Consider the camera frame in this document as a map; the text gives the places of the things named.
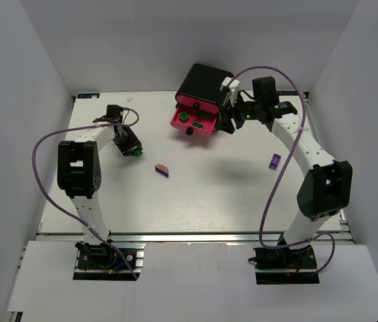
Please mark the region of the green sloped lego brick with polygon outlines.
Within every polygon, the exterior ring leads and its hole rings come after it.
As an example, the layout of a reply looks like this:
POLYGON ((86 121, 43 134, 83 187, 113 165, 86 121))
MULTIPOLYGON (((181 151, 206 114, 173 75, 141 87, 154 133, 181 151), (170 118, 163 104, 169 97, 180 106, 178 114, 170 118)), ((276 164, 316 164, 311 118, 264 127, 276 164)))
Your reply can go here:
POLYGON ((198 128, 198 129, 204 129, 204 125, 198 122, 193 122, 192 127, 198 128))

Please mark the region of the purple curved butterfly lego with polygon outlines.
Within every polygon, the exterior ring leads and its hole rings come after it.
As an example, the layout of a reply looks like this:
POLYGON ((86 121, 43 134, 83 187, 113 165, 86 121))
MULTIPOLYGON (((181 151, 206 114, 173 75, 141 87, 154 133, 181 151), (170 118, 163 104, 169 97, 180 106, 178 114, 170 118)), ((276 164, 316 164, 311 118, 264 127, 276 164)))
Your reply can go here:
POLYGON ((161 175, 163 175, 165 177, 169 177, 169 175, 170 175, 169 170, 163 164, 156 164, 154 168, 155 168, 156 172, 160 173, 161 175))

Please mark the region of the pink drawer with black knob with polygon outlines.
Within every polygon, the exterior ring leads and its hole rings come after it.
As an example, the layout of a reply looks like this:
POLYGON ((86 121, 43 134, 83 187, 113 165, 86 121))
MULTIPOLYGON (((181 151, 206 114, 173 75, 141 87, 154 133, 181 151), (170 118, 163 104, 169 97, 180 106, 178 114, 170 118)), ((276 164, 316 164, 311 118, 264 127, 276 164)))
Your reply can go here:
POLYGON ((216 103, 212 103, 210 101, 205 101, 199 98, 188 97, 185 95, 177 95, 176 96, 177 103, 191 107, 193 109, 200 109, 210 114, 217 114, 219 113, 219 107, 216 103))

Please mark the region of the purple butterfly lego brick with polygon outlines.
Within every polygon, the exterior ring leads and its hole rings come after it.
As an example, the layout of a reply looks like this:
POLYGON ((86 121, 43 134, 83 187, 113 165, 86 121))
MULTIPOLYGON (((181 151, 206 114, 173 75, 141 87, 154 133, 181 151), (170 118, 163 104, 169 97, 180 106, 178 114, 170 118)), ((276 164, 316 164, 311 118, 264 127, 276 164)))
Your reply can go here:
POLYGON ((277 170, 280 161, 281 161, 281 156, 279 154, 274 154, 271 157, 271 161, 269 163, 269 168, 272 169, 272 170, 277 170))

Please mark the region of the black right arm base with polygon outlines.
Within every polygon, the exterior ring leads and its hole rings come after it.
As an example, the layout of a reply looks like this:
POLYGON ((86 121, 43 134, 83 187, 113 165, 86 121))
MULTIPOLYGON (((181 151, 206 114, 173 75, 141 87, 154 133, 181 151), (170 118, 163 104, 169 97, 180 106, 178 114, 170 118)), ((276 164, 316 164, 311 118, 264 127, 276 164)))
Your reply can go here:
POLYGON ((255 248, 248 263, 255 266, 258 285, 319 284, 312 246, 299 250, 255 248))

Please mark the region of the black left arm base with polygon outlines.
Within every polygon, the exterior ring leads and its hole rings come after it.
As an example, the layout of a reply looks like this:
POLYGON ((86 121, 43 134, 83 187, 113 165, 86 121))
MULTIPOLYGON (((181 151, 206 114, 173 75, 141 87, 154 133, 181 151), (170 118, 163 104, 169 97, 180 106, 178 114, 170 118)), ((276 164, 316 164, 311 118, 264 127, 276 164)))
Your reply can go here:
POLYGON ((121 248, 122 254, 105 244, 90 245, 77 242, 73 280, 130 281, 135 282, 128 265, 136 276, 141 272, 140 251, 137 248, 121 248))

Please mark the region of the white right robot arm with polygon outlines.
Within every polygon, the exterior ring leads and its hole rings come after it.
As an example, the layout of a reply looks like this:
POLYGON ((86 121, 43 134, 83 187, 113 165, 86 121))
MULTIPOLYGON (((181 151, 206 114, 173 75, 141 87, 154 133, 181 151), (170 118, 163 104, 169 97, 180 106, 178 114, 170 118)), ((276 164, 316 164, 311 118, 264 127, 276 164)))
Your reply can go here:
POLYGON ((297 215, 277 248, 299 250, 310 245, 321 226, 348 206, 353 168, 347 161, 336 160, 314 139, 305 126, 306 110, 279 101, 272 76, 257 78, 252 85, 254 98, 244 101, 238 80, 224 79, 220 89, 226 96, 216 128, 233 133, 247 121, 259 121, 288 149, 285 163, 295 160, 304 180, 296 197, 297 215))

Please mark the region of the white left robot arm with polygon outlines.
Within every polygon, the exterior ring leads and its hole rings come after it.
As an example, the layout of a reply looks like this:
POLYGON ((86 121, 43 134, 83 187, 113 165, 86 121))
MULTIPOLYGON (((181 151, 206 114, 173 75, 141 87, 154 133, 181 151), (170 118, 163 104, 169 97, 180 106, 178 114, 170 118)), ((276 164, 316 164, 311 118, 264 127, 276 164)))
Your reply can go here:
POLYGON ((90 246, 99 245, 110 236, 98 198, 102 183, 99 152, 107 144, 114 144, 123 156, 142 155, 141 141, 125 124, 125 112, 131 110, 108 105, 106 114, 93 121, 94 127, 84 130, 75 140, 58 145, 58 187, 75 206, 83 221, 84 243, 90 246))

